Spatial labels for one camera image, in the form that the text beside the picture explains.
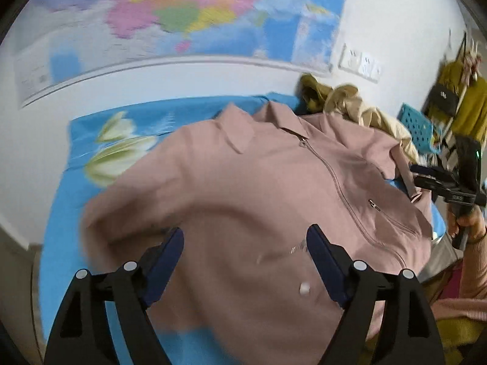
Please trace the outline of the person's pink sleeved forearm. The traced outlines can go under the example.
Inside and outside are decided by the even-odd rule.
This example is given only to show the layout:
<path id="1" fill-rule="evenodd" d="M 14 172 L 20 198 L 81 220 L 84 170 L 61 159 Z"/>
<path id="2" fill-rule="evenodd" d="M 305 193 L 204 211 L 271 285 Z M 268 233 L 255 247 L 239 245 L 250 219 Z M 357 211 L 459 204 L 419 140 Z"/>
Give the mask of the person's pink sleeved forearm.
<path id="1" fill-rule="evenodd" d="M 466 317 L 486 322 L 486 236 L 466 246 L 459 298 L 440 299 L 432 310 L 436 320 Z"/>

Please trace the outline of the person's right hand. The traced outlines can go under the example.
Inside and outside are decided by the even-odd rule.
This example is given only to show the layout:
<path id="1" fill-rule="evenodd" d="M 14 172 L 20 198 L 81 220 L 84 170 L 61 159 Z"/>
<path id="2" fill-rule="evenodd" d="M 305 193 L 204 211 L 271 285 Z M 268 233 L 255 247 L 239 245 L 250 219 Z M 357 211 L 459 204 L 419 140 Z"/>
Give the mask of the person's right hand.
<path id="1" fill-rule="evenodd" d="M 460 228 L 465 228 L 468 233 L 468 244 L 480 242 L 486 235 L 485 218 L 482 209 L 475 205 L 467 215 L 456 217 L 452 205 L 447 206 L 447 232 L 455 237 Z"/>

